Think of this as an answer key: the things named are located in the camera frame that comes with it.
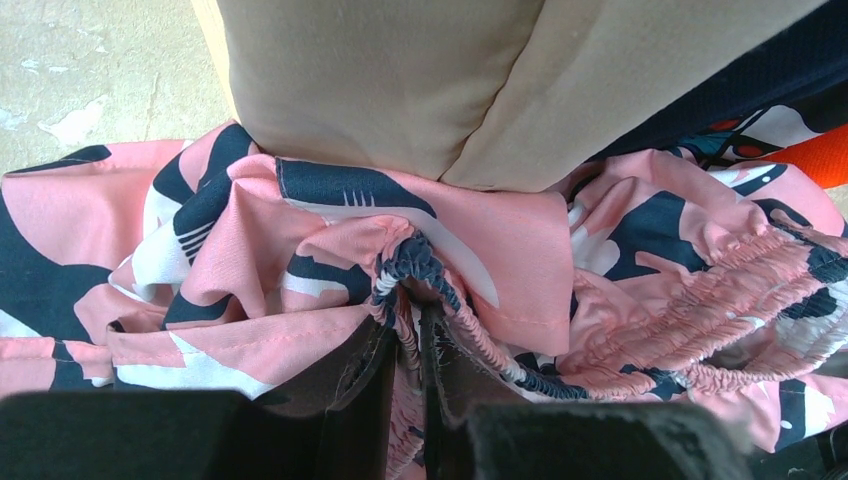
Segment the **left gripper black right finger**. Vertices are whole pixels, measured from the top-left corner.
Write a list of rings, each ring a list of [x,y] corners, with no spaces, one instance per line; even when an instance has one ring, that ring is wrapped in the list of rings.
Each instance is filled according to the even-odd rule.
[[[729,431],[668,403],[530,403],[421,314],[430,479],[749,479]]]

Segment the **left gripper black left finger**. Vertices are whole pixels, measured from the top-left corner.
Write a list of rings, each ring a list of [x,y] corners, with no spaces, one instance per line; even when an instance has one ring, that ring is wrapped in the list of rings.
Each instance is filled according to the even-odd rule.
[[[5,479],[381,479],[395,334],[373,320],[285,384],[49,392],[1,404]]]

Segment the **pink shark print shorts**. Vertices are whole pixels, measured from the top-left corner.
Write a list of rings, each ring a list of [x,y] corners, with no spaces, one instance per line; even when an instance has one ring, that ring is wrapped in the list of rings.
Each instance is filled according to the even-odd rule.
[[[428,306],[530,403],[691,405],[770,453],[847,419],[847,227],[790,165],[648,150],[484,193],[271,156],[229,123],[2,181],[1,404],[253,400],[373,320],[397,341],[381,479],[430,479]]]

